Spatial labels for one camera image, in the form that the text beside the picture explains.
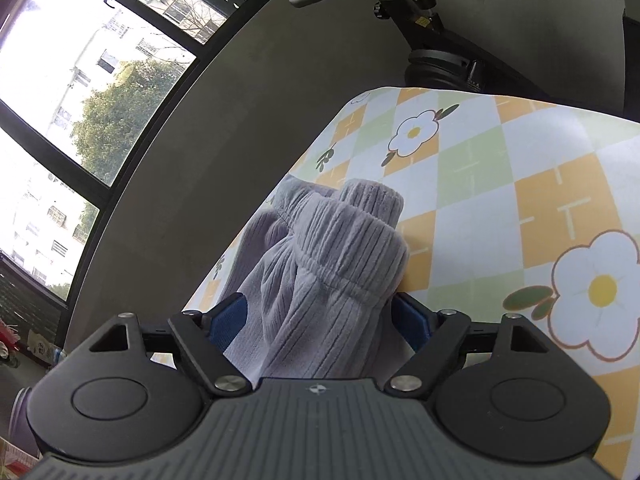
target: garment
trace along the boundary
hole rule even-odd
[[[248,301],[226,357],[254,384],[366,373],[408,259],[395,231],[402,205],[377,182],[335,190],[287,176],[247,224],[220,295]]]

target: green leaf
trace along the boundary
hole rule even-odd
[[[533,312],[531,313],[531,319],[533,321],[540,321],[541,319],[544,319],[546,316],[551,314],[551,309],[556,304],[557,299],[558,298],[546,298],[545,301],[543,301],[533,309]]]
[[[450,106],[449,108],[447,108],[446,110],[442,111],[442,110],[438,110],[436,112],[436,115],[434,117],[434,119],[436,119],[437,121],[444,119],[446,116],[448,116],[450,113],[452,113],[456,108],[458,108],[460,105],[453,105]]]
[[[396,152],[387,153],[385,160],[382,161],[382,164],[380,164],[380,166],[384,168],[388,163],[391,162],[391,159],[394,158],[395,156],[396,156]]]
[[[532,285],[516,290],[504,298],[502,307],[505,310],[524,310],[550,298],[554,290],[546,285]]]

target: ironing board cover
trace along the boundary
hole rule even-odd
[[[508,310],[532,319],[609,396],[596,460],[617,478],[640,474],[640,124],[513,97],[379,88],[347,103],[290,173],[399,191],[411,251],[399,289],[476,321]],[[238,240],[186,308],[216,303]]]

